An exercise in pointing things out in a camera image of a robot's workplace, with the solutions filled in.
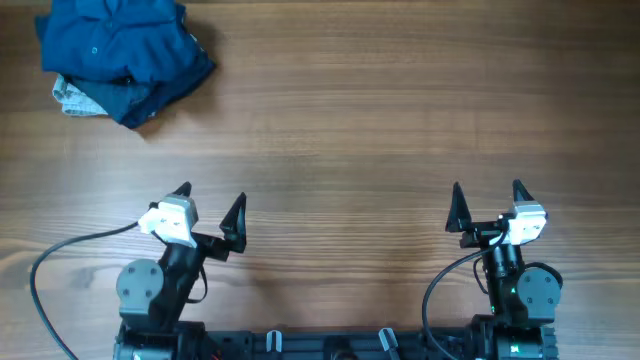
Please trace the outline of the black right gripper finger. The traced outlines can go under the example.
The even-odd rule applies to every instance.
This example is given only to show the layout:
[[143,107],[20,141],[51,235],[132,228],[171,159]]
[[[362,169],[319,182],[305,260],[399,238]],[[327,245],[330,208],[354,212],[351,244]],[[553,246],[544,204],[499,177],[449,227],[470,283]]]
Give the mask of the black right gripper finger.
[[528,192],[520,179],[515,179],[512,182],[512,189],[514,202],[534,201],[534,197]]
[[472,217],[469,211],[463,190],[458,182],[452,189],[452,200],[447,216],[445,230],[449,233],[468,231],[472,228]]

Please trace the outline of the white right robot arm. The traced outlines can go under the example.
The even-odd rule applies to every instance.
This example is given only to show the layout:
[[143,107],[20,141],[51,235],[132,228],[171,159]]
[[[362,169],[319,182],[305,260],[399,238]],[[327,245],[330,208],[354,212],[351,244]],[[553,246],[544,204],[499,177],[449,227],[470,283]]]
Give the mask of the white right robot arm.
[[553,359],[553,330],[563,288],[560,273],[541,262],[526,263],[522,248],[539,239],[548,213],[521,181],[512,183],[513,205],[493,221],[472,219],[462,188],[453,185],[445,230],[460,233],[461,248],[477,248],[491,313],[465,328],[465,359]]

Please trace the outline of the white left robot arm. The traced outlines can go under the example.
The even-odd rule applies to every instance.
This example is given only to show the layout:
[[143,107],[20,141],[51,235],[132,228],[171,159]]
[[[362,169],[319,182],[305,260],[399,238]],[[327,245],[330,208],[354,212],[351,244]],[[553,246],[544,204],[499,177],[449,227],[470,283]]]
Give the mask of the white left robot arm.
[[241,193],[221,221],[222,237],[193,230],[198,212],[191,198],[192,185],[149,205],[138,220],[144,234],[165,244],[157,261],[135,260],[126,265],[116,282],[121,325],[113,357],[119,360],[220,359],[220,346],[209,337],[202,322],[182,321],[197,280],[205,280],[204,262],[226,261],[230,253],[246,249],[246,201]]

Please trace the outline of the teal blue polo shirt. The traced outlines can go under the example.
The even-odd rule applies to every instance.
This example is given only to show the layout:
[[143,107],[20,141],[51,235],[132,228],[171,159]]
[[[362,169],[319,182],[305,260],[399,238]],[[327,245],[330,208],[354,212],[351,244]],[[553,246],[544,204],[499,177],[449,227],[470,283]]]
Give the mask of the teal blue polo shirt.
[[174,0],[55,0],[34,19],[42,69],[146,84],[208,73],[214,64],[185,18]]

